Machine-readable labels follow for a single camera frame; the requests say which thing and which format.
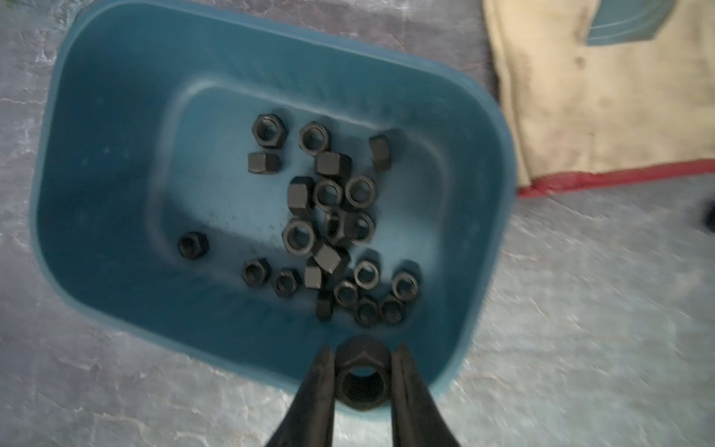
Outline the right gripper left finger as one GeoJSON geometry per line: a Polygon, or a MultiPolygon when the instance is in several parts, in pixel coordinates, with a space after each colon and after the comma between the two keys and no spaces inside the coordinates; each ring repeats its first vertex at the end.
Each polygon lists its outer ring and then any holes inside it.
{"type": "Polygon", "coordinates": [[[328,346],[322,346],[266,446],[331,447],[335,379],[335,355],[328,346]]]}

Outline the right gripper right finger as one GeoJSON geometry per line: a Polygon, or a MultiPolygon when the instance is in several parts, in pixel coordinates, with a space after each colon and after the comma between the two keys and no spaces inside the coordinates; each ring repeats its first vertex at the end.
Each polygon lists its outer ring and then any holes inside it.
{"type": "Polygon", "coordinates": [[[459,446],[405,343],[392,353],[391,366],[393,445],[459,446]]]}

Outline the teal plastic storage box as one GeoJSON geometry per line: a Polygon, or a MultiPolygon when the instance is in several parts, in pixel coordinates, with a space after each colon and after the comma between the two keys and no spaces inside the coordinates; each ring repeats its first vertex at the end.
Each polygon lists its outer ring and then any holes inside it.
{"type": "Polygon", "coordinates": [[[30,208],[35,258],[64,301],[164,348],[294,391],[321,346],[360,333],[316,294],[250,288],[244,264],[303,267],[281,234],[290,180],[313,169],[299,147],[312,121],[372,174],[370,137],[391,168],[376,176],[370,254],[419,276],[402,324],[371,335],[405,343],[434,393],[456,378],[478,321],[516,194],[506,119],[472,78],[413,55],[180,1],[99,1],[76,18],[50,82],[30,208]],[[256,143],[259,115],[288,130],[256,143]],[[248,171],[248,154],[281,158],[248,171]],[[180,255],[186,232],[209,252],[180,255]]]}

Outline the black hex nut in box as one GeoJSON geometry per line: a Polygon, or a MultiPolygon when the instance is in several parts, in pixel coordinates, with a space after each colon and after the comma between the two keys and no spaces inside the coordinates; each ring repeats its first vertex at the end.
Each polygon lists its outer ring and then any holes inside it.
{"type": "Polygon", "coordinates": [[[253,137],[265,149],[281,149],[287,139],[288,130],[275,114],[259,115],[252,126],[253,137]]]}
{"type": "Polygon", "coordinates": [[[316,156],[330,150],[331,134],[322,124],[310,122],[300,131],[299,145],[309,156],[316,156]]]}
{"type": "Polygon", "coordinates": [[[370,138],[369,149],[372,165],[376,172],[387,171],[391,168],[391,146],[385,134],[375,135],[370,138]]]}
{"type": "Polygon", "coordinates": [[[277,154],[254,152],[248,154],[248,171],[255,174],[276,174],[282,166],[277,154]]]}
{"type": "Polygon", "coordinates": [[[265,258],[254,258],[244,264],[241,277],[250,288],[259,288],[265,285],[272,274],[272,267],[265,258]]]}
{"type": "Polygon", "coordinates": [[[208,237],[198,231],[184,233],[177,242],[177,248],[182,258],[197,260],[205,256],[210,250],[208,237]]]}

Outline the beige work glove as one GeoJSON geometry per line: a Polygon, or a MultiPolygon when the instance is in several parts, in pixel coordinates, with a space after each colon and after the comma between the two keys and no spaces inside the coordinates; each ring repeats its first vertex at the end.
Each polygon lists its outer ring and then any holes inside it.
{"type": "Polygon", "coordinates": [[[518,193],[714,170],[711,1],[487,1],[518,193]]]}

